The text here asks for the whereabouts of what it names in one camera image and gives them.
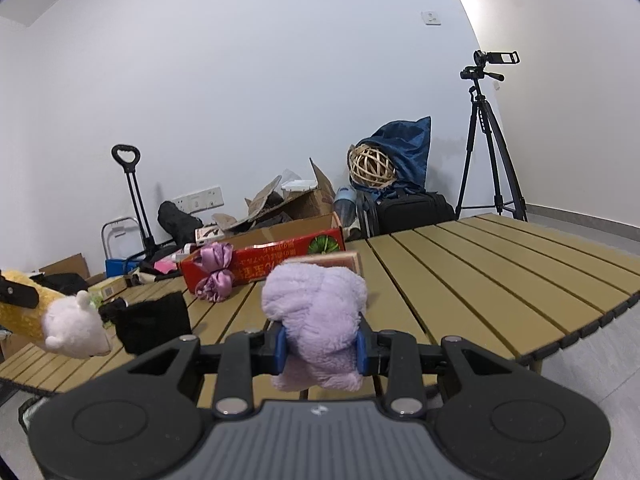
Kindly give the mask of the dark blue cushion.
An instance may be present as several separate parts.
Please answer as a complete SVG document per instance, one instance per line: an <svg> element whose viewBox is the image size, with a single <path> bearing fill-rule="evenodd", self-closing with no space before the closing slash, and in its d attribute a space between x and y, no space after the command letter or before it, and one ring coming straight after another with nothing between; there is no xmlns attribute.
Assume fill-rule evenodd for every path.
<svg viewBox="0 0 640 480"><path fill-rule="evenodd" d="M366 188L349 183L359 191L386 196L403 190L410 194L425 191L428 153L431 147L432 118L394 120L355 145L368 144L379 148L396 168L397 180L387 188Z"/></svg>

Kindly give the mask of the black bag by wall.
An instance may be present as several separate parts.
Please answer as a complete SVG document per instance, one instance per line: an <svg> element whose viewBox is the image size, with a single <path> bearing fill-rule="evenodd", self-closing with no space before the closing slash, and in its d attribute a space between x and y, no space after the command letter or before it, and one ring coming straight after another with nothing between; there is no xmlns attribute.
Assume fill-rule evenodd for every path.
<svg viewBox="0 0 640 480"><path fill-rule="evenodd" d="M183 212L169 200L158 207L157 222L178 246L194 244L195 232L203 226L200 218Z"/></svg>

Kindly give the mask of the yellow white plush toy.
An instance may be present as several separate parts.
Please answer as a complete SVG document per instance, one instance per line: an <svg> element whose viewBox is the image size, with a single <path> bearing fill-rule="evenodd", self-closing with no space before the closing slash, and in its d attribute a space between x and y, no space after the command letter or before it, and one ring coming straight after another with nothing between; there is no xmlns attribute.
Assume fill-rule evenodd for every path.
<svg viewBox="0 0 640 480"><path fill-rule="evenodd" d="M35 310L1 303L1 327L21 335L47 352L73 359L106 356L112 350L111 337L88 292L75 295L43 287L22 272L5 270L10 278L35 283L40 303Z"/></svg>

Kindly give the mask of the blue water bottle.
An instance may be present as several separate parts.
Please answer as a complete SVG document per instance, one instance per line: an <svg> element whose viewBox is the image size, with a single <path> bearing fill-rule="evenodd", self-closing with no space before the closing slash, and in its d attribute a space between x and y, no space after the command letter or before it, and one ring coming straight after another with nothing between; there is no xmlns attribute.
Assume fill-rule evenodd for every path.
<svg viewBox="0 0 640 480"><path fill-rule="evenodd" d="M357 192L350 186L342 186L337 190L333 200L333 211L345 229L359 226L357 211Z"/></svg>

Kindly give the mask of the tan folding slat table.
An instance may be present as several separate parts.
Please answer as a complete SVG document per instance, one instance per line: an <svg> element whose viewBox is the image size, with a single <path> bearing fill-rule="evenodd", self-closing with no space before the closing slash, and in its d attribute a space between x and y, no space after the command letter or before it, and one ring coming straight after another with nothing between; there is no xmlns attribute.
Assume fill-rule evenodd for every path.
<svg viewBox="0 0 640 480"><path fill-rule="evenodd" d="M440 226L357 240L374 330L418 342L458 335L540 373L542 361L639 304L639 257L536 224L483 214ZM262 283L222 304L197 300L183 278L126 290L130 301L184 292L194 335L219 344L268 326ZM114 336L109 356L87 361L33 344L1 364L1 383L44 396L62 393L132 359Z"/></svg>

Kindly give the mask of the pink brown scrub sponge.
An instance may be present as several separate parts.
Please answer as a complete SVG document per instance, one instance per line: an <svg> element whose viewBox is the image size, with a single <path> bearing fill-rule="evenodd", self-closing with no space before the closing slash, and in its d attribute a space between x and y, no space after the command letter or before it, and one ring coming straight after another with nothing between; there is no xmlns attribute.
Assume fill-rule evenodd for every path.
<svg viewBox="0 0 640 480"><path fill-rule="evenodd" d="M323 266L324 268L346 268L361 275L361 260L358 252L348 250L347 252L328 252L327 254L311 254L292 257L284 260L284 263L303 263Z"/></svg>

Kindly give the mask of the light pink fluffy towel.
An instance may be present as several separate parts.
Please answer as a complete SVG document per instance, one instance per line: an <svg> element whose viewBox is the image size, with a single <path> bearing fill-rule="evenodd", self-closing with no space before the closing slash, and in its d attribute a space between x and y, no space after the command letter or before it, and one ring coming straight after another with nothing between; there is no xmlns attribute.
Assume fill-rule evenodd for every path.
<svg viewBox="0 0 640 480"><path fill-rule="evenodd" d="M281 391L359 390L355 341L367 302L366 281L344 266L276 266L262 288L262 312L285 329L288 356L273 385Z"/></svg>

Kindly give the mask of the large cardboard box left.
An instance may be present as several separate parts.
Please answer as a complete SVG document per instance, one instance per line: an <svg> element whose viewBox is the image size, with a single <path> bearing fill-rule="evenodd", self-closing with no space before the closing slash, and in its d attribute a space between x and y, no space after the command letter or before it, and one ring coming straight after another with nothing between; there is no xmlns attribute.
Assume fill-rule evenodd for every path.
<svg viewBox="0 0 640 480"><path fill-rule="evenodd" d="M86 258L78 252L78 254L43 266L30 278L44 287L63 294L74 294L78 290L87 290L90 286L103 281L105 273L91 274Z"/></svg>

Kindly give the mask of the black sock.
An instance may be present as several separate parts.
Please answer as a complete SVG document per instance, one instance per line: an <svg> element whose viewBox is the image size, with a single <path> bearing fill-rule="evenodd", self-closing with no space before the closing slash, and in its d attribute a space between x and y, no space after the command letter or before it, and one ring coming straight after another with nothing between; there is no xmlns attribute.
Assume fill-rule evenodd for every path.
<svg viewBox="0 0 640 480"><path fill-rule="evenodd" d="M98 309L104 323L112 323L124 350L133 356L192 334L188 306L181 292L127 304L115 299Z"/></svg>

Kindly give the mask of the open brown cardboard box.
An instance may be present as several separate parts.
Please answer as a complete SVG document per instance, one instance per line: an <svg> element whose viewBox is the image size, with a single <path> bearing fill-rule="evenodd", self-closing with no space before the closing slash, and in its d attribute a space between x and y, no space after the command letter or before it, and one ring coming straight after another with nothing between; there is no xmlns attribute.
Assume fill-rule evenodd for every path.
<svg viewBox="0 0 640 480"><path fill-rule="evenodd" d="M231 235L329 214L335 197L333 185L312 159L309 162L314 173L311 180L296 178L292 171L285 170L246 203L244 218L213 214L213 222Z"/></svg>

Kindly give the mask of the black camcorder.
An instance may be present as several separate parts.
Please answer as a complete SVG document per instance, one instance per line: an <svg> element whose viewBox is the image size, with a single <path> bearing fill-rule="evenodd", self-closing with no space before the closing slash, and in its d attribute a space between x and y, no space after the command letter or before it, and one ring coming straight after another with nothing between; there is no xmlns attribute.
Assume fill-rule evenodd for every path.
<svg viewBox="0 0 640 480"><path fill-rule="evenodd" d="M460 72L462 80L480 80L485 77L495 79L496 81L504 81L503 74L491 73L486 70L488 65L515 65L521 62L518 52L484 52L476 50L473 53L474 64L465 66Z"/></svg>

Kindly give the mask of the blue folding cart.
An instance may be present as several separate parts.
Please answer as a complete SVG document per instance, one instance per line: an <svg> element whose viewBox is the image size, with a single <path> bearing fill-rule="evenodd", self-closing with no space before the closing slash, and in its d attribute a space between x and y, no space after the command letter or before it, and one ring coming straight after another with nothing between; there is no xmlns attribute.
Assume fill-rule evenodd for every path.
<svg viewBox="0 0 640 480"><path fill-rule="evenodd" d="M132 217L119 217L106 222L101 228L105 275L108 278L129 273L142 257L143 250L140 224Z"/></svg>

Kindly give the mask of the black suitcase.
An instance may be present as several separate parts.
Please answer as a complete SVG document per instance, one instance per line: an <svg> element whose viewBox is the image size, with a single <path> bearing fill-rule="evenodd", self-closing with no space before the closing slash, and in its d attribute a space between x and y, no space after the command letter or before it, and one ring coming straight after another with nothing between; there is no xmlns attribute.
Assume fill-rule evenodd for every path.
<svg viewBox="0 0 640 480"><path fill-rule="evenodd" d="M454 221L454 208L439 193L406 193L374 197L357 192L357 212L363 238L409 231Z"/></svg>

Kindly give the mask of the pink satin scrunchie cloth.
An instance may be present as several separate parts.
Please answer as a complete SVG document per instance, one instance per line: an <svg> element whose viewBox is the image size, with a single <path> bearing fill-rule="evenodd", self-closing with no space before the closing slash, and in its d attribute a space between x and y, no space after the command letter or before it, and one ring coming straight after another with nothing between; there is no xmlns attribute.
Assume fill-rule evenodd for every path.
<svg viewBox="0 0 640 480"><path fill-rule="evenodd" d="M230 270L233 246L215 242L200 250L196 265L205 273L205 278L195 286L195 296L209 302L226 300L233 288L234 276Z"/></svg>

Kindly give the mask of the red cardboard fruit box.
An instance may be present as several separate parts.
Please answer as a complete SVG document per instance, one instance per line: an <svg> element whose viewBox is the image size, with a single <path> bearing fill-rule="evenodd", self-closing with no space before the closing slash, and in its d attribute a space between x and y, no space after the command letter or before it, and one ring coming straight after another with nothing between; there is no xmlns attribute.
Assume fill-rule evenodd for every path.
<svg viewBox="0 0 640 480"><path fill-rule="evenodd" d="M288 258L345 250L341 221L335 212L279 223L217 242L233 246L230 270L235 285L263 280L275 266ZM178 264L192 294L198 282L205 278L205 273L196 265L203 247Z"/></svg>

